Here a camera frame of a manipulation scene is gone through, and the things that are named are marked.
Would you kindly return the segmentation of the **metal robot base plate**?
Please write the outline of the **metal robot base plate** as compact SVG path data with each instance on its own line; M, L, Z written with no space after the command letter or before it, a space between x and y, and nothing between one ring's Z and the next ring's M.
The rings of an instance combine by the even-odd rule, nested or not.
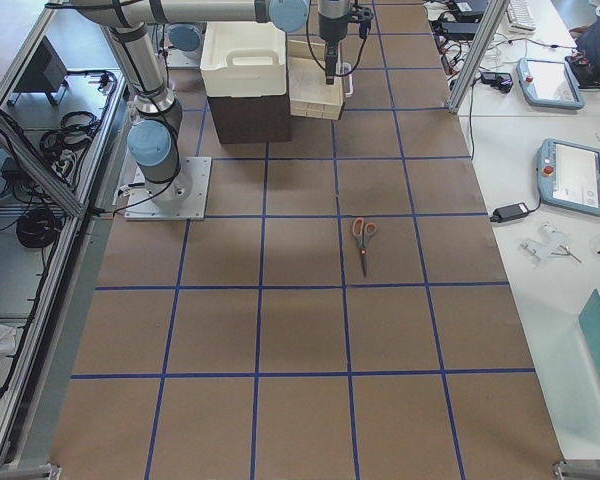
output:
M124 217L130 221L203 220L211 167L211 157L182 157L179 175L155 198L163 186L146 183L137 167L134 181L141 186L131 190L132 206L124 210Z

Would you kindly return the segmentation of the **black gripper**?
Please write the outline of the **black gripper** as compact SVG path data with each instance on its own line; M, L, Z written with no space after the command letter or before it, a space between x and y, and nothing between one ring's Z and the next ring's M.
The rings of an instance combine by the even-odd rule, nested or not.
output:
M338 76L339 42L348 31L351 2L348 0L319 0L319 36L325 43L325 82L332 84Z

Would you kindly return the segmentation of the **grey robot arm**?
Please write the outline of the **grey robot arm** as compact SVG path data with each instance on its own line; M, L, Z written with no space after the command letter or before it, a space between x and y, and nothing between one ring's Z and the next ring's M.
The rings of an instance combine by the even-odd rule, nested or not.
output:
M308 24L308 1L70 1L68 5L102 27L143 119L155 119L177 137L181 107L163 76L148 24L194 22L271 23L283 32Z

